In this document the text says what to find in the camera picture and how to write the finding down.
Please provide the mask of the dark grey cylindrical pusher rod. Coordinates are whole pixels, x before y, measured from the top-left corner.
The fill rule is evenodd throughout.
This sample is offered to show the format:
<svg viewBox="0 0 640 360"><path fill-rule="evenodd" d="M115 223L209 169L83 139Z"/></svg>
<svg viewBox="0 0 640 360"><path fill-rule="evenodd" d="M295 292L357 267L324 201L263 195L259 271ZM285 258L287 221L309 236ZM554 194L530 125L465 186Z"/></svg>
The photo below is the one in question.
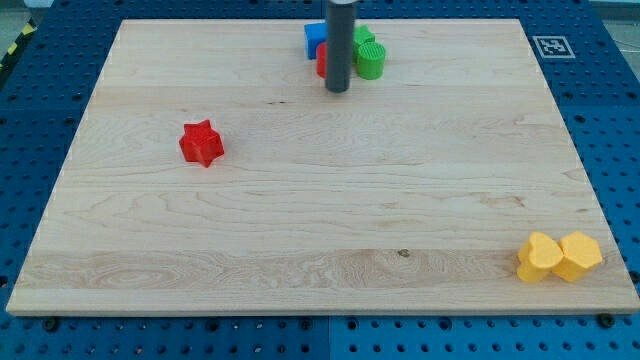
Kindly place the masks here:
<svg viewBox="0 0 640 360"><path fill-rule="evenodd" d="M356 1L327 1L325 87L332 93L343 93L350 87L356 15Z"/></svg>

